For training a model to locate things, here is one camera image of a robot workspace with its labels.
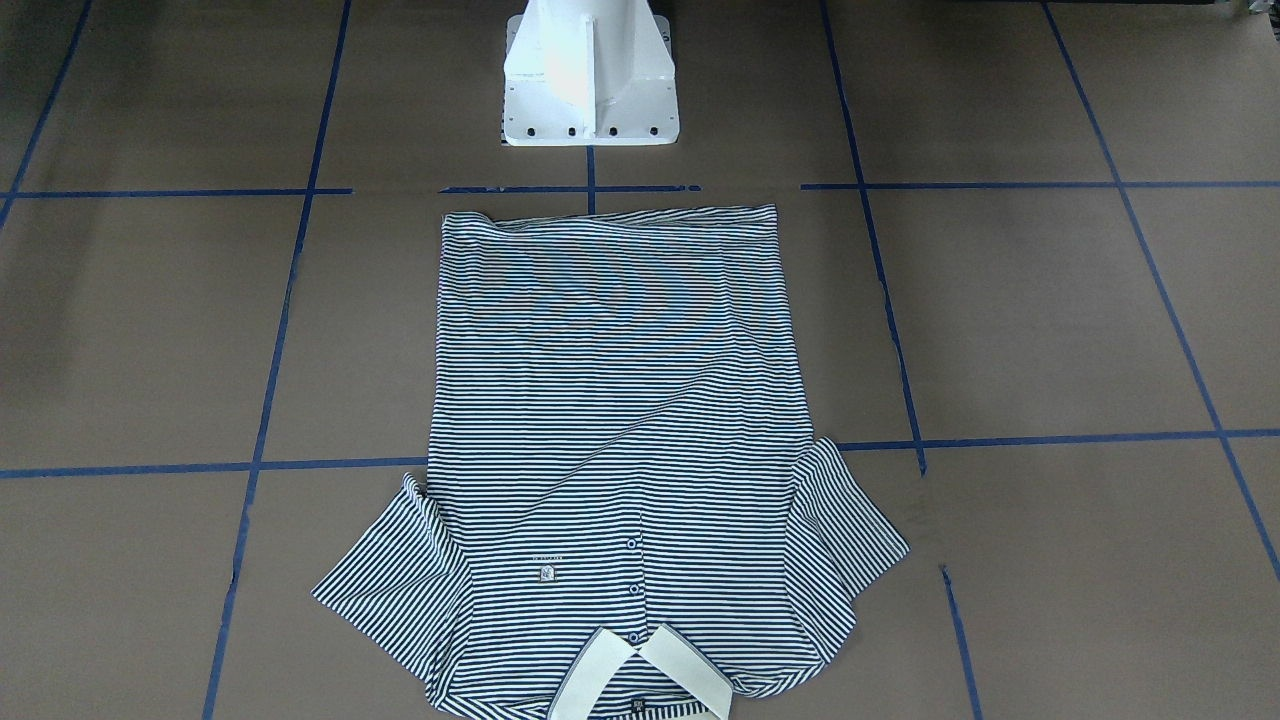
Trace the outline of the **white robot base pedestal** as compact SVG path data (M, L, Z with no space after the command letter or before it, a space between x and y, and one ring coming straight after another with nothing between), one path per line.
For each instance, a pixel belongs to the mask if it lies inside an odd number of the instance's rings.
M662 146L681 133L669 20L648 1L530 1L506 23L502 140Z

